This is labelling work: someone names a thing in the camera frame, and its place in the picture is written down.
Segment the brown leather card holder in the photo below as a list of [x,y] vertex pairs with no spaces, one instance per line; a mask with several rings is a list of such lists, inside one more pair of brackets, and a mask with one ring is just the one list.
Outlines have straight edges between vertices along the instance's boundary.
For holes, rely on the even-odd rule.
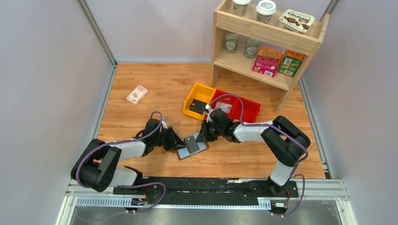
[[186,146],[177,150],[177,156],[179,160],[183,160],[208,149],[208,144],[206,142],[196,141],[196,138],[198,136],[199,132],[196,132],[190,136],[181,139],[186,144]]

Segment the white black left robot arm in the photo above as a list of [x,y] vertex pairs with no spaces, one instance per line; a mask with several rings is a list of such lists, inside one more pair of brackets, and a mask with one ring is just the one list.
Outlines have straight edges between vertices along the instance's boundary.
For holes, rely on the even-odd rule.
[[142,173],[129,166],[118,168],[120,161],[144,157],[155,147],[175,151],[186,143],[172,127],[158,119],[149,119],[134,137],[119,142],[92,139],[71,170],[71,178],[85,188],[102,192],[109,186],[134,186]]

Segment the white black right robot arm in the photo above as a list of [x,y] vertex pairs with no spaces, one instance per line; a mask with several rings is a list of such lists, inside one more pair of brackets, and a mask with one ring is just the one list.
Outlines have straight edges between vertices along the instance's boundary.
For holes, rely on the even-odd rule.
[[270,183],[283,187],[302,158],[308,156],[311,141],[298,127],[284,116],[265,123],[233,122],[222,109],[204,110],[207,120],[202,121],[197,142],[214,142],[222,136],[231,143],[263,142],[277,159]]

